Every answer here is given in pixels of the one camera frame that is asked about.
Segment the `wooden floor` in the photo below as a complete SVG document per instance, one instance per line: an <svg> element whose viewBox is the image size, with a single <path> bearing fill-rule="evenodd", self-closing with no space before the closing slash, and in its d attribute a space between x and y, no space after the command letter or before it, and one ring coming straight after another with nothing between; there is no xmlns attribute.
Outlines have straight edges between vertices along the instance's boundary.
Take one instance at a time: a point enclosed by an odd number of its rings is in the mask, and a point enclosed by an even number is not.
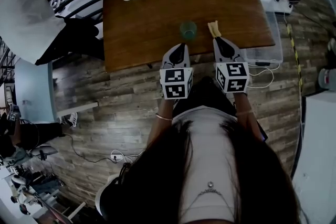
<svg viewBox="0 0 336 224"><path fill-rule="evenodd" d="M330 29L334 17L327 0L304 0L287 18L302 65L303 93L308 94L315 91L317 74L326 64L324 54L329 37L322 27L300 13ZM278 16L277 20L284 61L274 71L274 82L269 88L249 89L248 96L260 125L269 136L267 143L290 172L300 130L299 86L295 57L283 16ZM214 77L213 56L202 55L197 63L196 59L191 58L195 81L203 76ZM160 63L155 63L153 69L140 66L106 73L102 61L82 57L54 71L57 109L99 102L99 107L79 113L78 126L70 132L78 153L97 160L109 157L113 149L130 155L145 148L162 96L159 67ZM271 74L264 72L251 79L253 86L264 86L271 81ZM44 165L48 170L53 169L67 185L62 190L65 196L93 206L97 190L121 166L108 160L96 164L83 160L74 154L69 137L55 139L51 145L59 153L48 157L49 163L35 160L33 166L41 168Z"/></svg>

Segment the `table leg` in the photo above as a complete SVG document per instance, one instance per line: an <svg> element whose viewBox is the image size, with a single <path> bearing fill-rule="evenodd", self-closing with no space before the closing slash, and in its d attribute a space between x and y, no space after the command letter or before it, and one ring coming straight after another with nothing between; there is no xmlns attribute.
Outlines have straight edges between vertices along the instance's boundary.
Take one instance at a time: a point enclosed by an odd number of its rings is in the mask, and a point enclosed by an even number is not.
<svg viewBox="0 0 336 224"><path fill-rule="evenodd" d="M80 111L84 111L84 110L87 110L87 109L92 109L92 108L95 108L98 106L98 103L95 102L95 103L91 103L91 104L85 104L85 105L81 105L81 106L77 106L75 108L71 108L71 109L65 109L65 110L62 110L62 111L58 111L57 112L57 117L62 117L62 116L66 116L66 115L69 115L71 113L75 113L75 112L80 112Z"/></svg>

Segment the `green glass cup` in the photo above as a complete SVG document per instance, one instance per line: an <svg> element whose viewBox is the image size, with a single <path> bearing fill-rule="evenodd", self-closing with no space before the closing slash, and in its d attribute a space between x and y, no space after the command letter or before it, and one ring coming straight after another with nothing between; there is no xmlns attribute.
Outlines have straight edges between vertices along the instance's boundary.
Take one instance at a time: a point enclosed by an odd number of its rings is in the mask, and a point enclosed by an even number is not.
<svg viewBox="0 0 336 224"><path fill-rule="evenodd" d="M180 32L184 39L193 40L196 37L197 25L192 21L183 22L180 25Z"/></svg>

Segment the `wooden table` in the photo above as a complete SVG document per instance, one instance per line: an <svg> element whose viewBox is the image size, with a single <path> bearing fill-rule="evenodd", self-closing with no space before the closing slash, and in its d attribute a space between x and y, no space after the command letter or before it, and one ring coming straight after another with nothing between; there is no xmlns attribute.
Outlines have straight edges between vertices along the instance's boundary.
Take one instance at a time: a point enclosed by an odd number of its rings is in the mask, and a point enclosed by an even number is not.
<svg viewBox="0 0 336 224"><path fill-rule="evenodd" d="M180 34L187 20L197 24L193 41ZM274 45L260 0L104 0L106 71L160 61L182 42L191 55L212 52L207 23L215 20L222 36L240 48Z"/></svg>

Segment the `white shirt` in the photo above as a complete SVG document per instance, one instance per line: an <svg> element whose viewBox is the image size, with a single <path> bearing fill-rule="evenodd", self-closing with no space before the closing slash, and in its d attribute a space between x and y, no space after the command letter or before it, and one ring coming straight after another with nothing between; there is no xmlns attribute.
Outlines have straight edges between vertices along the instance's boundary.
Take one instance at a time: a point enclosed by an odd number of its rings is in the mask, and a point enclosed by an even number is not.
<svg viewBox="0 0 336 224"><path fill-rule="evenodd" d="M213 108L200 106L174 118L191 120L193 155L182 192L181 223L204 219L234 222L236 187L239 185L234 151L220 124L234 117ZM214 193L197 195L214 184L223 198Z"/></svg>
<svg viewBox="0 0 336 224"><path fill-rule="evenodd" d="M0 0L0 36L26 61L35 64L64 27L47 0Z"/></svg>

